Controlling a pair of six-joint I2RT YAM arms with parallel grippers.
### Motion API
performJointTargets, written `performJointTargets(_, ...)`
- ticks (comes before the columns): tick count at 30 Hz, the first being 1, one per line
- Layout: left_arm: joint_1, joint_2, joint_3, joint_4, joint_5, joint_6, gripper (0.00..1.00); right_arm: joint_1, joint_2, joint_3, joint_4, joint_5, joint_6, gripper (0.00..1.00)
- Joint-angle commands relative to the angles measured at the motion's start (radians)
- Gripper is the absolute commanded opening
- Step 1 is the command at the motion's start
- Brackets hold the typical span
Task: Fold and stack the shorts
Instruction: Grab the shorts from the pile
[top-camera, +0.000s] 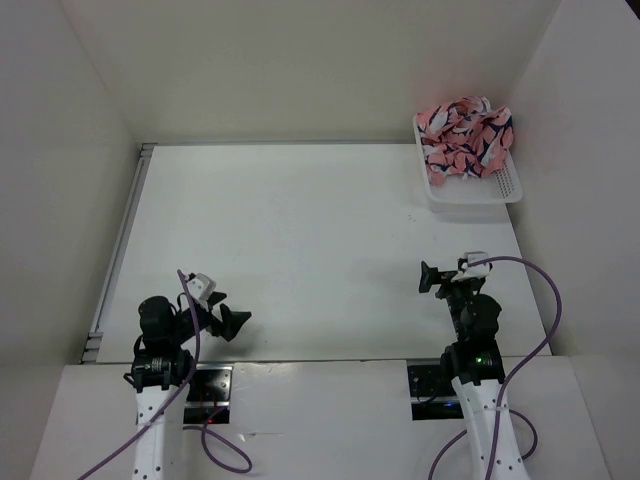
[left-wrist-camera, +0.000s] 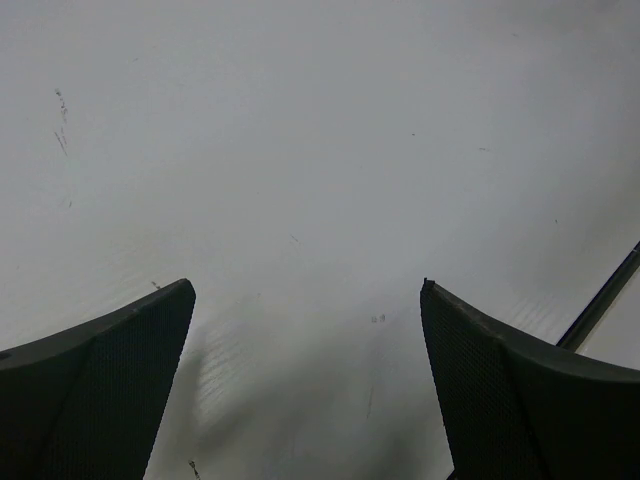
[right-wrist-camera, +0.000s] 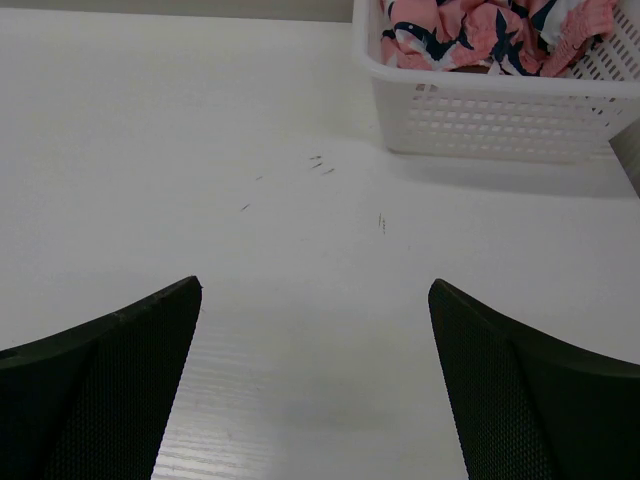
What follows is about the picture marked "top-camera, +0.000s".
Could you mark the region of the pink shark print shorts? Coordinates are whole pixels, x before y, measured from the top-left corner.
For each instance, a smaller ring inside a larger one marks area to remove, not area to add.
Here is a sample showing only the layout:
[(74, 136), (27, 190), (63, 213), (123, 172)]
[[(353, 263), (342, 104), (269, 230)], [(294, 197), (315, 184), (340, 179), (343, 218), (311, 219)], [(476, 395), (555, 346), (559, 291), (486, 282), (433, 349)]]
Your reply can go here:
[(462, 97), (416, 114), (429, 183), (449, 176), (486, 178), (502, 170), (514, 140), (512, 113), (484, 96)]

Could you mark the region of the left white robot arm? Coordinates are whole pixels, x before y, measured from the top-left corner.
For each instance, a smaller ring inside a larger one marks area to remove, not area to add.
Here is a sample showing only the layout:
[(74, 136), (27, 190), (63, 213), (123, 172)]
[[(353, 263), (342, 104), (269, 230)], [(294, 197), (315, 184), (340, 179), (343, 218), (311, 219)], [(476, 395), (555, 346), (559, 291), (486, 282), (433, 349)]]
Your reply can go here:
[(226, 295), (211, 292), (186, 296), (178, 310), (164, 296), (152, 296), (138, 307), (141, 335), (134, 343), (134, 359), (125, 380), (135, 391), (137, 432), (134, 435), (134, 479), (177, 479), (183, 473), (184, 407), (200, 385), (197, 352), (183, 344), (198, 341), (200, 332), (232, 341), (251, 318), (249, 311), (233, 311)]

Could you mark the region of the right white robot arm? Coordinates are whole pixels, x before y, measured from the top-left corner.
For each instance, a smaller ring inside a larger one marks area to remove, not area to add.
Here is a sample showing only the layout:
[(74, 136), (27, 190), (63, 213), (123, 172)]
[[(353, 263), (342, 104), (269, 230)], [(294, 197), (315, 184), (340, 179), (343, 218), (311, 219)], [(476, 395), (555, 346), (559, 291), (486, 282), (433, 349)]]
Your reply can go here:
[(440, 385), (455, 393), (465, 422), (474, 479), (527, 479), (511, 421), (507, 396), (501, 391), (506, 375), (496, 341), (499, 303), (481, 288), (491, 268), (469, 269), (470, 254), (456, 270), (441, 271), (421, 263), (418, 290), (446, 301), (456, 341), (445, 348), (438, 370)]

